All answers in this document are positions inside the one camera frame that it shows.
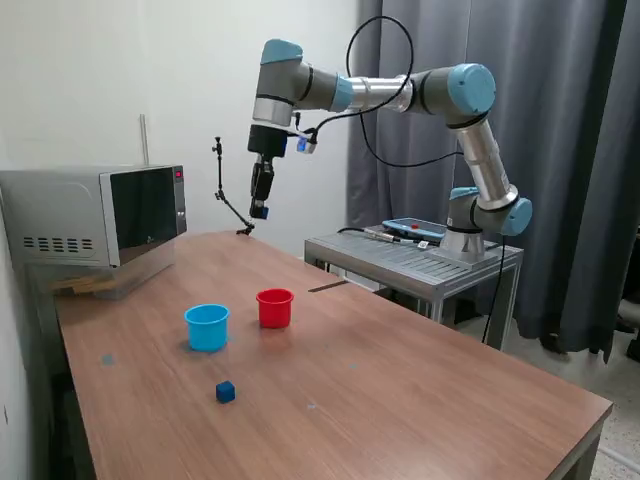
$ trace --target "blue cube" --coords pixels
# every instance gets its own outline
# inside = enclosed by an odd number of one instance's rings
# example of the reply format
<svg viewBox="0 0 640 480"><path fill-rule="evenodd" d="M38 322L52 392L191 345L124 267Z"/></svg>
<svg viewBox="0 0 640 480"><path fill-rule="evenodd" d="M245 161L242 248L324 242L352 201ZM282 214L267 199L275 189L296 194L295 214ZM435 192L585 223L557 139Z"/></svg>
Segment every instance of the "blue cube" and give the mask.
<svg viewBox="0 0 640 480"><path fill-rule="evenodd" d="M236 398L236 387L230 381L216 385L216 398L220 403L229 403Z"/></svg>

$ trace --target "robotic arm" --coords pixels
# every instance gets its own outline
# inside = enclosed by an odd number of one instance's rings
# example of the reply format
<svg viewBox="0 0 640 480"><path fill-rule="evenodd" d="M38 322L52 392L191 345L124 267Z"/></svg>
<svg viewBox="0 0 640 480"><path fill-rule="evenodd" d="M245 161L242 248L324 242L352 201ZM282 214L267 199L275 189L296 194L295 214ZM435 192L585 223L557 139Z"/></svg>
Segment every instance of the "robotic arm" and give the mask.
<svg viewBox="0 0 640 480"><path fill-rule="evenodd" d="M269 40L262 51L249 134L248 149L258 154L251 184L251 216L267 216L264 202L273 181L272 161L284 156L288 137L301 137L299 151L311 153L315 148L313 137L309 139L290 128L294 110L364 110L392 97L404 79L404 75L347 78L327 73L304 62L299 45ZM489 126L487 114L494 100L491 72L471 63L412 74L401 94L384 107L442 115L455 132L476 186L452 190L447 220L450 232L474 234L487 230L518 235L531 219L531 202L520 198L518 189L509 183ZM461 246L454 245L463 241L461 238L448 237L444 243L448 242L449 248L472 248L468 236Z"/></svg>

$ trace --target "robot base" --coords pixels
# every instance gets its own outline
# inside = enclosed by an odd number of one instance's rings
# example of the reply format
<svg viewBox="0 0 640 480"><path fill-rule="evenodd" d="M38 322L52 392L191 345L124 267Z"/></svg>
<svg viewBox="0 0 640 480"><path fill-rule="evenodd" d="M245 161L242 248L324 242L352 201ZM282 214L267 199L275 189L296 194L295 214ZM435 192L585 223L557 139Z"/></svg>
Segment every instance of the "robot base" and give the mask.
<svg viewBox="0 0 640 480"><path fill-rule="evenodd" d="M500 259L500 249L486 251L482 233L462 233L447 230L438 248L428 250L428 257L445 260L464 268L478 270Z"/></svg>

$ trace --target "floor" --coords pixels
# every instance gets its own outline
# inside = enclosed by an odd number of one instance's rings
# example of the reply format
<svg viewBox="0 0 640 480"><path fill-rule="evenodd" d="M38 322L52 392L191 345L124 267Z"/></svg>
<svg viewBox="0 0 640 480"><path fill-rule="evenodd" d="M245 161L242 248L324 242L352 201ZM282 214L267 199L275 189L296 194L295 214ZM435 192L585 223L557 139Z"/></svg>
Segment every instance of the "floor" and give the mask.
<svg viewBox="0 0 640 480"><path fill-rule="evenodd" d="M460 331L482 337L484 319L462 324ZM614 410L604 426L601 445L640 463L640 363L625 356L632 335L616 332L609 364L587 351L568 356L544 350L537 340L526 340L513 324L505 351L565 380L580 385L614 402ZM592 480L640 480L628 470L598 452Z"/></svg>

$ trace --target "black cable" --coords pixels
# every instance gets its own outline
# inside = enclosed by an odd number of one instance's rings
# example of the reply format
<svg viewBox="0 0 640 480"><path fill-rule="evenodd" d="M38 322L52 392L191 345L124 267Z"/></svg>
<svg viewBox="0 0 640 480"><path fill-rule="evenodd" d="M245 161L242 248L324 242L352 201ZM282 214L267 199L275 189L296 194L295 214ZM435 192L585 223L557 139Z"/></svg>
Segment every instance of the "black cable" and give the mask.
<svg viewBox="0 0 640 480"><path fill-rule="evenodd" d="M338 120L340 118L349 118L349 117L355 117L357 115L362 115L364 113L369 113L369 112L374 112L376 110L378 110L379 108L384 107L385 105L388 105L389 103L391 103L393 100L395 100L404 90L404 87L407 86L407 83L409 83L409 81L411 80L410 76L411 73L413 72L413 60L414 60L414 48L413 48L413 38L411 38L411 34L409 33L409 30L407 30L407 27L405 27L402 22L400 22L400 20L390 17L388 15L375 15L373 17L371 17L369 20L367 20L366 22L364 22L362 25L360 25L355 32L353 32L353 35L351 36L351 40L349 40L349 46L347 48L347 74L349 76L351 76L350 73L350 69L349 69L349 56L351 54L351 48L353 47L353 43L356 40L356 37L358 36L358 34L362 31L362 29L364 27L366 27L367 25L369 25L372 22L375 22L376 20L389 20L390 22L395 23L396 25L398 25L398 27L400 27L402 29L402 31L404 32L405 36L407 37L407 41L409 42L409 47L410 47L410 52L411 52L411 57L409 59L409 68L407 69L407 74L404 77L404 80L402 81L402 84L400 85L400 87L398 87L398 90L396 91L396 93L394 93L393 95L391 95L389 98L387 98L384 102L371 107L371 108L367 108L365 110L361 110L359 112L350 112L350 113L341 113L338 115L334 115L333 117L329 117L329 118L325 118L323 121L321 121L317 127L310 129L310 132L308 133L312 133L311 135L311 143L316 143L317 139L318 139L318 132L320 131L320 129L326 125L329 122L333 122L334 120Z"/></svg>
<svg viewBox="0 0 640 480"><path fill-rule="evenodd" d="M500 280L502 279L502 269L504 267L504 250L506 245L506 238L502 236L502 256L500 257L500 270L498 271L498 282L496 283L496 289L493 291L493 298L491 299L491 308L489 309L489 316L487 317L487 323L484 326L484 333L482 334L482 343L487 339L487 332L489 331L489 324L491 323L491 315L493 315L493 307L496 306L496 298L498 297L498 288L500 288Z"/></svg>
<svg viewBox="0 0 640 480"><path fill-rule="evenodd" d="M429 160L425 160L423 162L418 162L418 163L409 163L406 165L402 165L402 164L398 164L398 163L391 163L391 162L387 162L386 160L384 160L383 158L381 158L373 149L373 147L371 146L371 143L369 142L369 136L367 135L367 129L364 125L364 114L365 113L369 113L369 112L373 112L375 110L378 110L380 108L382 108L383 106L387 105L388 103L390 103L391 101L393 101L398 95L400 95L402 93L402 91L404 90L405 86L407 85L408 81L410 80L410 76L411 73L413 72L413 63L414 63L414 56L415 56L415 52L414 52L414 47L413 47L413 38L411 37L411 34L409 33L409 31L407 30L407 28L397 19L393 18L393 17L388 17L386 15L376 15L374 17L371 17L369 20L367 20L365 23L363 23L362 25L360 25L360 27L358 27L358 29L353 33L353 35L351 36L351 39L349 40L349 46L347 47L347 54L345 56L345 64L346 64L346 68L347 68L347 75L351 76L351 51L353 49L353 45L355 43L355 40L358 36L358 34L362 31L362 29L364 27L366 27L369 23L375 21L375 20L390 20L392 22L394 22L396 25L398 25L402 31L404 32L405 36L407 37L407 42L409 43L409 46L411 48L410 51L410 62L409 62L409 71L407 72L407 75L405 76L404 81L402 82L402 85L400 86L400 88L398 88L398 90L396 91L396 93L390 97L389 99L387 99L385 102L382 102L379 105L376 105L375 107L372 107L370 109L367 110L362 110L359 112L353 112L353 113L348 113L348 114L343 114L343 115L336 115L334 117L331 117L329 119L327 119L325 122L320 122L320 124L316 127L316 131L315 131L315 136L317 137L317 131L319 130L319 128L324 124L324 123L328 123L329 121L336 119L336 118L344 118L344 117L353 117L353 116L358 116L360 118L360 127L362 129L362 137L364 138L364 143L367 146L367 149L369 150L369 152L371 153L371 155L373 155L375 157L376 160L378 160L380 163L388 166L388 167L395 167L395 168L414 168L414 167L422 167L424 165L429 165L431 163L436 163L439 162L440 160L444 160L445 158L451 157L453 155L463 155L463 152L459 152L459 151L455 151L455 152L451 152L448 153L446 155L443 155L441 157L438 158L432 158Z"/></svg>
<svg viewBox="0 0 640 480"><path fill-rule="evenodd" d="M358 228L358 227L344 227L338 230L338 233L342 233L342 232L364 232L364 229Z"/></svg>
<svg viewBox="0 0 640 480"><path fill-rule="evenodd" d="M367 149L369 150L371 155L373 155L376 158L376 160L378 160L380 163L382 163L382 164L384 164L384 165L386 165L388 167L394 167L394 168L422 167L424 165L429 165L431 163L439 162L440 160L444 160L445 158L449 158L449 157L451 157L453 155L464 155L464 152L455 151L455 152L447 153L446 155L442 155L441 157L431 158L429 160L425 160L424 162L407 163L407 164L390 163L390 162L387 162L386 160L383 160L382 158L380 158L378 156L378 154L375 152L375 150L373 149L373 147L371 146L371 144L369 143L369 137L367 136L367 129L364 126L364 118L362 116L360 116L360 127L362 128L362 138L364 138L364 143L367 146Z"/></svg>

